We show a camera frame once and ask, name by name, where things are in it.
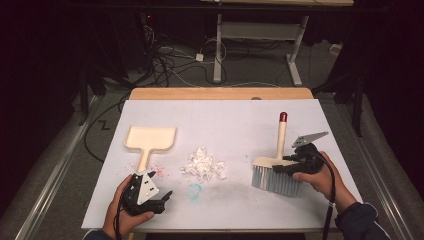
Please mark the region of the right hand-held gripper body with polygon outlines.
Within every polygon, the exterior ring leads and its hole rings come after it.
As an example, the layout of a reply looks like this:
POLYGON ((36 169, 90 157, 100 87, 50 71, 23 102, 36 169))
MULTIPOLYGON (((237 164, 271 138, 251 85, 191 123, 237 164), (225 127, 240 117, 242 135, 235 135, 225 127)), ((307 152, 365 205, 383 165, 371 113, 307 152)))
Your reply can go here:
POLYGON ((313 133, 309 135, 299 136, 292 144, 294 154, 299 156, 299 161, 289 161, 290 164, 283 164, 284 166, 291 166, 295 172, 303 172, 307 174, 318 173, 324 165, 325 159, 318 151, 317 147, 313 144, 328 134, 328 131, 313 133))

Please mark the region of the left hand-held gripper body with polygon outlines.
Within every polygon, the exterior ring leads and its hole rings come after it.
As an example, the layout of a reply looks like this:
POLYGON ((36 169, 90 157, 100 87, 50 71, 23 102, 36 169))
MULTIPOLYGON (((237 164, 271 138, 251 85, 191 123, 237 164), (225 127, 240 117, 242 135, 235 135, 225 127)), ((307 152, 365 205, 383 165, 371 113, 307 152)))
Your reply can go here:
POLYGON ((122 193, 122 207, 131 216, 141 215, 145 212, 161 214, 165 210, 165 204, 160 203, 160 199, 155 199, 159 189, 152 178, 146 177, 146 173, 133 174, 122 193))

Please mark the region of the cream brush with grey bristles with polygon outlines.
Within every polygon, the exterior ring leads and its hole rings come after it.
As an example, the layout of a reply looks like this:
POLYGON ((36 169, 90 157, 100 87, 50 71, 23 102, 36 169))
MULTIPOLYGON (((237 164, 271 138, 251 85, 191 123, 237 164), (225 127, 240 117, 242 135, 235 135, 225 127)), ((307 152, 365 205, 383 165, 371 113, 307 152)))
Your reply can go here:
POLYGON ((287 173, 276 173, 274 165, 282 165, 284 162, 284 144, 287 128, 287 113, 279 115, 279 127, 277 134, 277 148, 275 157, 258 157, 253 161, 253 176, 251 185, 255 188, 282 194, 289 197, 297 197, 301 183, 294 180, 287 173))

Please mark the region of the person's right hand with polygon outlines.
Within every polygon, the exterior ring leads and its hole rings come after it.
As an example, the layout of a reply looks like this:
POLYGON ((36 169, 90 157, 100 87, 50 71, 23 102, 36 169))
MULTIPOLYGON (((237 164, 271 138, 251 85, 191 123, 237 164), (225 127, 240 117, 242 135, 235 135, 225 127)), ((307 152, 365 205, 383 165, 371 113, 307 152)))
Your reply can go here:
POLYGON ((321 151, 321 155, 330 167, 324 165, 321 170, 315 174, 295 172, 293 178, 297 181, 311 184, 313 188, 322 193, 327 200, 333 203, 341 203, 343 199, 348 199, 349 197, 347 188, 330 157, 324 151, 321 151))

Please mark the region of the person's left hand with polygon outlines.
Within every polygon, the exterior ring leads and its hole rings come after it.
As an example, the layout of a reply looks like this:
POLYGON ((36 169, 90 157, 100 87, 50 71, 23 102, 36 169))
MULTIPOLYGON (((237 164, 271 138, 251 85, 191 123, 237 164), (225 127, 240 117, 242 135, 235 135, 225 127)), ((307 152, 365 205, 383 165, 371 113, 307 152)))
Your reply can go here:
POLYGON ((154 212, 146 212, 138 216, 131 216, 126 211, 118 211, 120 197, 124 189, 127 187, 132 176, 128 175, 117 187, 112 201, 110 202, 102 230, 114 234, 119 232, 122 236, 128 235, 136 226, 143 224, 155 216, 154 212))

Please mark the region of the cream dustpan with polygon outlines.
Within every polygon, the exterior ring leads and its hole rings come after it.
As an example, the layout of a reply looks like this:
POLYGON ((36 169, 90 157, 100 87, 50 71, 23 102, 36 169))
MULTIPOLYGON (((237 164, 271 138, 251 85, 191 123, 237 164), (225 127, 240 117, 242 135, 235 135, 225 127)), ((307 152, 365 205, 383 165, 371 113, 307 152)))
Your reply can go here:
POLYGON ((136 172, 141 173, 147 169, 152 152, 169 150, 174 144, 175 135, 175 128, 131 126, 124 145, 128 149, 140 151, 136 172))

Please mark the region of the pile of white paper scraps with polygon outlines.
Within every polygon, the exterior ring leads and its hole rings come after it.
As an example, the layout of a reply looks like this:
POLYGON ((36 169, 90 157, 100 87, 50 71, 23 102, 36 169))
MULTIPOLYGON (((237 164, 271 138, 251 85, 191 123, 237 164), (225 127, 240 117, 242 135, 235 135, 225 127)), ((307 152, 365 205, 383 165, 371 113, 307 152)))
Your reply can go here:
POLYGON ((213 177, 218 180, 227 178, 226 163, 210 155, 204 147, 193 151, 180 170, 183 174, 195 176, 200 182, 211 181, 213 177))

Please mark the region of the white board sheet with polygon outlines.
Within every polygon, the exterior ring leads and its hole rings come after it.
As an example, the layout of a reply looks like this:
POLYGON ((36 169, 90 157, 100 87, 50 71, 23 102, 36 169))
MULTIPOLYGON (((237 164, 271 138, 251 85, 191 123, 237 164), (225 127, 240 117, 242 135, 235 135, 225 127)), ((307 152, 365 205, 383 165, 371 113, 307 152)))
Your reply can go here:
POLYGON ((116 187, 136 170, 139 153, 124 145, 131 126, 173 127, 172 148, 154 153, 148 163, 156 171, 154 183, 162 193, 173 191, 163 213, 141 225, 141 230, 163 229, 322 229, 327 200, 303 184, 297 197, 252 187, 252 162, 276 153, 279 115, 288 115, 286 142, 299 136, 328 131, 316 141, 339 170, 352 193, 358 188, 339 150, 321 105, 309 100, 176 100, 125 103, 82 222, 85 229, 102 226, 116 187), (189 155, 204 147, 227 165, 227 178, 200 182, 180 168, 189 155))

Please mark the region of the metal floor rail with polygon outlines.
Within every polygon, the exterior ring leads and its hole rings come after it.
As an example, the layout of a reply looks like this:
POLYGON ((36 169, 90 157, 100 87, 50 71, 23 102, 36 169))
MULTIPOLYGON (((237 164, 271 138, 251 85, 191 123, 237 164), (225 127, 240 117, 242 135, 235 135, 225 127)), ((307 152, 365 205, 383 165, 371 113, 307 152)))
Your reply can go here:
POLYGON ((91 96, 88 100, 88 114, 82 110, 82 103, 75 104, 75 112, 59 131, 27 175, 22 186, 23 198, 18 201, 27 211, 26 219, 14 240, 32 240, 42 223, 60 185, 72 162, 74 151, 89 125, 89 121, 102 102, 102 97, 91 96))
POLYGON ((417 192, 398 163, 371 107, 362 105, 360 130, 352 126, 352 108, 335 106, 332 125, 337 143, 364 201, 379 212, 379 223, 393 240, 419 240, 412 210, 421 206, 417 192))

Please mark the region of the white metal desk frame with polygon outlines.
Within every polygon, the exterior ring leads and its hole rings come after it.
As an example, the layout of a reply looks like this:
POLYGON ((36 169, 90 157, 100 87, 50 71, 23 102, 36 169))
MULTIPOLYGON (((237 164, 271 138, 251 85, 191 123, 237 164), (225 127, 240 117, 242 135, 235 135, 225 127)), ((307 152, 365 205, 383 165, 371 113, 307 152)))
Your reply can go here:
MULTIPOLYGON (((242 7, 266 7, 276 10, 278 7, 294 7, 296 10, 320 10, 324 8, 351 7, 353 0, 202 0, 214 3, 217 7, 229 7, 231 4, 242 7)), ((227 53, 224 39, 253 39, 253 40, 280 40, 293 41, 293 50, 285 55, 292 82, 295 86, 302 86, 297 66, 296 57, 303 40, 304 33, 309 20, 309 14, 301 15, 296 23, 260 23, 256 20, 235 21, 223 18, 221 13, 217 14, 216 42, 213 82, 222 83, 224 76, 223 60, 227 53)))

